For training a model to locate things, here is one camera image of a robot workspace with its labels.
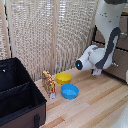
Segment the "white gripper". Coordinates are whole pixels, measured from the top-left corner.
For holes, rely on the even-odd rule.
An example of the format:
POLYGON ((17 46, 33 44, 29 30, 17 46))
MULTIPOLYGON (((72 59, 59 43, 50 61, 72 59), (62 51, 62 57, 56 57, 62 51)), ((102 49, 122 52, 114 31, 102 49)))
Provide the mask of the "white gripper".
POLYGON ((94 69, 93 72, 92 72, 92 76, 95 76, 95 75, 100 75, 102 72, 101 69, 94 69))

